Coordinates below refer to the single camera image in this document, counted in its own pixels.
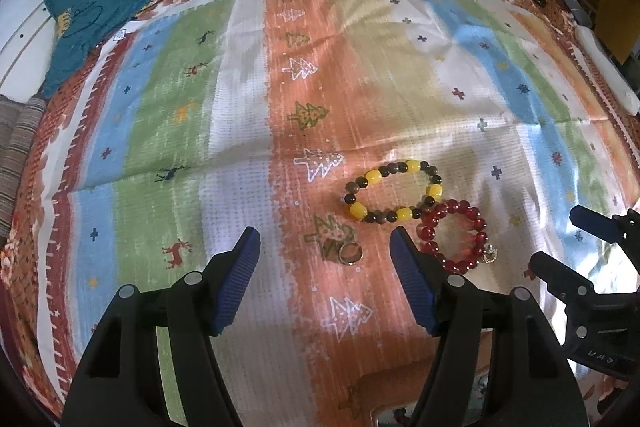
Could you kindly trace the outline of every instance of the yellow bead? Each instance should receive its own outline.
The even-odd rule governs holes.
[[[380,171],[376,169],[374,171],[367,172],[364,175],[364,177],[369,182],[369,185],[375,185],[376,183],[380,183],[380,180],[382,179],[382,174],[380,174]]]
[[[398,208],[396,211],[398,214],[398,221],[410,221],[414,217],[414,213],[410,208]]]
[[[351,216],[355,217],[358,221],[364,219],[364,217],[369,214],[367,207],[357,201],[349,205],[349,212]]]
[[[407,172],[420,172],[420,162],[418,160],[407,160],[405,163]]]
[[[440,201],[442,197],[442,185],[429,185],[426,192],[427,196],[431,196],[434,200]]]

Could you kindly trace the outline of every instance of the black and yellow beaded bracelet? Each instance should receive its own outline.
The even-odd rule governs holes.
[[[398,210],[390,210],[382,212],[381,210],[369,211],[362,203],[356,201],[356,194],[361,188],[367,188],[369,185],[375,185],[382,181],[382,178],[388,177],[389,174],[397,174],[398,172],[425,172],[431,181],[426,189],[424,200],[418,206],[408,207],[402,206]],[[382,225],[387,221],[393,223],[395,221],[408,221],[411,219],[419,219],[423,211],[434,205],[436,201],[440,201],[442,197],[442,178],[438,174],[438,169],[429,165],[428,162],[418,160],[407,160],[406,162],[389,163],[367,172],[364,176],[356,178],[356,181],[346,184],[347,195],[344,202],[349,205],[349,212],[358,221],[364,220],[367,223],[378,223]]]

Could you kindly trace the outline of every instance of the silver screw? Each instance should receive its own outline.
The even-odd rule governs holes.
[[[130,296],[133,295],[133,293],[135,293],[135,291],[136,290],[135,290],[135,288],[133,288],[132,285],[126,284],[126,285],[124,285],[122,288],[120,288],[118,290],[118,296],[121,299],[128,299]]]
[[[449,275],[449,277],[447,277],[447,282],[450,285],[455,286],[456,288],[460,288],[460,286],[465,285],[465,278],[462,277],[462,275],[458,275],[457,273],[454,273],[452,275]]]
[[[522,286],[518,286],[514,291],[514,293],[515,293],[515,296],[521,301],[526,301],[529,298],[529,295],[531,295],[529,293],[529,290],[527,290],[526,288],[523,288]]]
[[[200,281],[202,281],[202,273],[200,272],[189,272],[184,276],[185,284],[194,285],[198,284]]]

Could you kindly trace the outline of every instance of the beaded bracelet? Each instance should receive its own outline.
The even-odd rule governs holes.
[[[445,259],[443,254],[440,253],[438,244],[433,240],[436,236],[435,228],[439,220],[446,217],[447,214],[462,214],[472,222],[473,230],[477,232],[474,238],[474,247],[469,255],[461,261],[455,262],[450,259]],[[442,263],[442,267],[451,273],[465,274],[467,270],[474,269],[478,266],[480,261],[484,263],[492,263],[495,261],[495,249],[491,247],[491,245],[487,245],[486,248],[484,246],[489,239],[484,231],[486,221],[480,216],[478,207],[470,206],[468,201],[447,200],[446,203],[435,205],[429,212],[422,214],[422,225],[423,226],[418,225],[417,227],[418,237],[425,241],[420,245],[420,251],[433,255]]]
[[[426,196],[418,206],[407,207],[402,206],[398,210],[390,210],[382,212],[374,210],[372,212],[362,203],[356,201],[356,194],[361,188],[367,188],[369,185],[375,185],[382,181],[382,178],[388,177],[389,174],[397,174],[398,172],[425,172],[430,178],[431,185],[427,187]],[[356,181],[346,184],[347,195],[344,202],[349,205],[349,212],[358,221],[364,220],[367,223],[378,223],[382,225],[387,221],[393,223],[395,221],[408,221],[410,219],[419,219],[423,212],[433,206],[436,201],[442,197],[442,178],[438,174],[438,169],[429,165],[427,162],[418,160],[407,160],[406,162],[389,163],[367,172],[364,176],[356,178]]]

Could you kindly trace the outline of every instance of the orange stripe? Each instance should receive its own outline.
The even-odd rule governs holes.
[[[305,14],[286,22],[278,16],[285,10],[303,10]],[[282,254],[294,286],[289,308],[296,318],[296,336],[306,354],[312,392],[316,399],[319,425],[341,427],[361,425],[351,409],[338,404],[349,397],[348,387],[363,375],[425,359],[432,353],[424,331],[414,321],[402,295],[388,254],[390,225],[355,223],[341,202],[344,185],[366,168],[380,165],[383,154],[393,150],[388,139],[380,140],[380,108],[385,106],[378,86],[366,82],[349,40],[338,23],[334,0],[266,0],[265,33],[268,51],[268,123],[273,136],[270,184],[274,188],[278,221],[282,229]],[[298,33],[309,36],[308,42]],[[303,58],[318,70],[305,79],[292,81],[289,59]],[[300,130],[295,113],[296,102],[327,108],[327,116],[315,126]],[[293,159],[303,149],[320,149],[344,156],[340,166],[322,178],[318,174],[309,183],[306,168]],[[395,201],[389,184],[375,192],[362,193],[362,201]],[[315,238],[305,234],[316,231],[314,215],[332,225],[334,216],[341,230]],[[363,260],[346,267],[324,261],[321,245],[331,238],[343,239],[351,227],[364,251]],[[330,318],[330,298],[345,304],[350,298],[373,309],[370,319],[352,335],[347,329],[341,341],[336,331],[323,320]]]
[[[553,59],[558,70],[569,81],[607,150],[615,176],[620,182],[625,203],[635,204],[640,198],[640,185],[634,174],[631,158],[626,153],[620,153],[620,151],[626,151],[626,144],[620,140],[612,123],[607,120],[605,111],[586,84],[584,77],[553,40],[542,21],[533,15],[523,15],[513,11],[511,15],[536,39],[544,52]]]

